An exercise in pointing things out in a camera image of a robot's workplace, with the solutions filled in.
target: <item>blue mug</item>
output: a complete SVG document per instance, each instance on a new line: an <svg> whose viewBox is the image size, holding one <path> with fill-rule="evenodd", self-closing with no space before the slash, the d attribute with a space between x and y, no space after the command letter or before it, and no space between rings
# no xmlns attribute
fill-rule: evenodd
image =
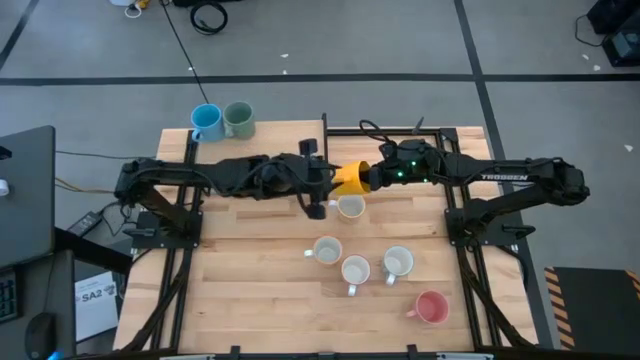
<svg viewBox="0 0 640 360"><path fill-rule="evenodd" d="M191 135L193 141L215 142L227 137L222 110L213 104L202 104L193 109L191 123L195 127Z"/></svg>

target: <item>wooden table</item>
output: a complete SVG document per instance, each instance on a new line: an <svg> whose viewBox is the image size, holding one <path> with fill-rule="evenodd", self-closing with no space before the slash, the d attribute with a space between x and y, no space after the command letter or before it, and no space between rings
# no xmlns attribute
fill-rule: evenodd
<svg viewBox="0 0 640 360"><path fill-rule="evenodd" d="M318 139L321 153L324 148L320 120L257 125L250 141L200 145L196 162L297 153L298 141L305 138ZM463 153L490 158L481 127L457 130ZM187 132L164 130L158 159L182 162ZM357 160L375 163L381 160L379 145L366 137L329 137L329 159L340 165ZM160 190L175 200L176 188ZM472 184L470 192L472 197L485 198L499 194L497 185L490 183ZM462 204L459 191L456 195L457 204ZM419 351L472 350L458 262L444 224L444 188L397 185L367 195L366 201L362 221L347 225L331 211L326 220L307 219L295 197L205 198L202 240L193 255L180 352L228 353L232 345L240 345L243 353L395 352L406 351L407 344L417 344ZM371 278L358 287L355 297L347 297L339 266L326 268L303 257L303 251L322 235L340 239L345 255L358 253L370 261ZM416 262L408 276L387 287L380 264L392 245L409 248ZM496 303L521 334L535 342L517 261L492 247L483 250ZM132 339L155 307L165 256L166 250L153 250L131 270L115 348ZM176 269L180 259L176 257ZM450 301L450 316L442 325L404 316L415 297L428 289L441 291ZM489 344L484 311L477 299L476 304L483 340ZM165 346L172 319L170 308L162 339Z"/></svg>

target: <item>concrete floor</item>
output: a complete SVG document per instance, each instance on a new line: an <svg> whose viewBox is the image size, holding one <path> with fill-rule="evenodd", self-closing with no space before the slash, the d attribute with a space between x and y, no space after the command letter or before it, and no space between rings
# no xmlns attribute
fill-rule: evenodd
<svg viewBox="0 0 640 360"><path fill-rule="evenodd" d="M462 3L484 74L640 72L613 69L601 49L574 40L574 19L594 2ZM29 3L0 1L0 49ZM25 78L91 78L108 84L118 77L191 75L155 1L135 20L108 0L31 4L35 9L10 55L0 56L0 85ZM213 37L195 33L187 11L170 8L200 75L282 75L283 70L290 75L472 74L454 0L244 0L225 7L229 25ZM582 36L597 41L590 31L588 22L581 23ZM640 203L634 201L640 190L633 180L640 173L640 83L588 80L487 83L488 100L507 157L563 156L584 169L592 189L581 206L523 212L525 223L538 228L529 237L536 269L552 265L640 272L640 245L633 230ZM219 105L250 102L259 120L316 119L326 112L330 126L353 126L362 118L380 125L413 125L421 116L425 126L486 124L473 81L211 83L204 88ZM0 86L0 135L51 124L61 150L153 155L161 130L188 127L190 111L200 103L192 84L34 87L5 81ZM625 144L638 150L628 152ZM58 156L56 174L84 187L111 189L119 167L118 161ZM56 197L60 227L111 201L110 196L61 190ZM92 236L100 243L123 238L111 239L104 229ZM541 271L536 275L542 281ZM544 286L542 296L548 302ZM545 310L551 319L550 308ZM551 333L558 346L555 330ZM109 339L101 341L108 345Z"/></svg>

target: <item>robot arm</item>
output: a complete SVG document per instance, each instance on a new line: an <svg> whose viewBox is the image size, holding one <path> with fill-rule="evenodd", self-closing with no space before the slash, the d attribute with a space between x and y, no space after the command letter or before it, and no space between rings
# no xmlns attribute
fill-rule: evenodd
<svg viewBox="0 0 640 360"><path fill-rule="evenodd" d="M582 171L561 158L477 160L438 150L422 139L400 144L387 141L380 152L384 160L364 167L358 174L358 180L370 191L393 184L427 182L449 186L475 181L527 183L522 190L491 200L471 199L456 220L458 228L471 234L483 232L499 215L545 203L577 205L589 196Z"/></svg>
<svg viewBox="0 0 640 360"><path fill-rule="evenodd" d="M296 195L309 218L324 219L320 203L332 190L334 167L312 155L316 151L312 139L300 142L301 155L258 155L193 165L138 159L123 165L114 194L123 205L141 204L162 223L160 228L177 235L190 233L193 218L182 206L169 203L156 185L195 187L207 194L214 190L223 197L256 200ZM303 194L309 195L309 204L304 204Z"/></svg>

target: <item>red mug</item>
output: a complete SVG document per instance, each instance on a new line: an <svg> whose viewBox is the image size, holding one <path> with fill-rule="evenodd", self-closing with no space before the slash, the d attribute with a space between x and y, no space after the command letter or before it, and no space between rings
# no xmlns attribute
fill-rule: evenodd
<svg viewBox="0 0 640 360"><path fill-rule="evenodd" d="M418 295L407 317L418 316L428 324L441 324L449 317L449 302L437 291L425 291Z"/></svg>

